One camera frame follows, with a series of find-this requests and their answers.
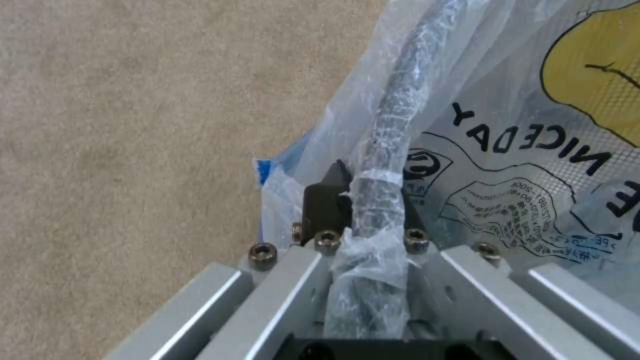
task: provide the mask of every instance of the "beige carpet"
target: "beige carpet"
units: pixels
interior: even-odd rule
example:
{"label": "beige carpet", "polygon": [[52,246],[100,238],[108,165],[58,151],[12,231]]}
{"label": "beige carpet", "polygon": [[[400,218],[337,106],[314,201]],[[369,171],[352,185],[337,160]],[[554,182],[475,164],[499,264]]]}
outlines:
{"label": "beige carpet", "polygon": [[256,239],[384,0],[0,0],[0,359],[95,359]]}

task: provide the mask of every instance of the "plastic bag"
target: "plastic bag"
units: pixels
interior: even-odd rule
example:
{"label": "plastic bag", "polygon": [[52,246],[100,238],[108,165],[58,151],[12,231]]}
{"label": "plastic bag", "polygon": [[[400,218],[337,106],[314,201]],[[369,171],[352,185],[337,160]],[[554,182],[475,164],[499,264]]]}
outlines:
{"label": "plastic bag", "polygon": [[637,263],[638,33],[635,1],[390,2],[318,125],[259,163],[281,247],[300,189],[337,159],[355,173],[325,334],[401,336],[402,179],[440,248],[490,241],[515,271]]}

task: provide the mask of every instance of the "yellow graphic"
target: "yellow graphic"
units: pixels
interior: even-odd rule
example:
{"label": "yellow graphic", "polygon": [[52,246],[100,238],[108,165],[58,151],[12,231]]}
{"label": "yellow graphic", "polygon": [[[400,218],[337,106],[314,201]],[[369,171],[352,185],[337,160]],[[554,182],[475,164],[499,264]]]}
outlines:
{"label": "yellow graphic", "polygon": [[640,145],[640,3],[595,12],[567,31],[542,68],[545,90]]}

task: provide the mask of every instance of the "printed logo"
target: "printed logo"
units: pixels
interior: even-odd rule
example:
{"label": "printed logo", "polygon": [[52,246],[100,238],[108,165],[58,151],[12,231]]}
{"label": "printed logo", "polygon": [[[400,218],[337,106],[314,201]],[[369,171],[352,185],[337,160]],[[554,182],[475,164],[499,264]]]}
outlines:
{"label": "printed logo", "polygon": [[431,184],[453,161],[437,152],[421,148],[409,149],[404,166],[404,190],[411,196],[424,197]]}

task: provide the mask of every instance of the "bolt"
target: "bolt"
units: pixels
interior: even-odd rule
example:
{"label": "bolt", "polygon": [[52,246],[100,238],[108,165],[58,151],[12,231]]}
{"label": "bolt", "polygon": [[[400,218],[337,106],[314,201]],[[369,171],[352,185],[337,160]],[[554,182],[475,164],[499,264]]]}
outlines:
{"label": "bolt", "polygon": [[333,230],[323,230],[314,237],[316,251],[325,256],[333,256],[340,247],[340,234]]}
{"label": "bolt", "polygon": [[498,265],[501,258],[500,250],[494,244],[478,241],[471,246],[471,249],[492,265]]}
{"label": "bolt", "polygon": [[429,247],[429,235],[420,229],[404,231],[404,248],[409,254],[422,254]]}
{"label": "bolt", "polygon": [[278,262],[278,250],[270,243],[257,243],[249,248],[249,265],[258,271],[268,271]]}
{"label": "bolt", "polygon": [[302,242],[302,224],[299,222],[291,225],[291,241],[295,245],[300,245]]}

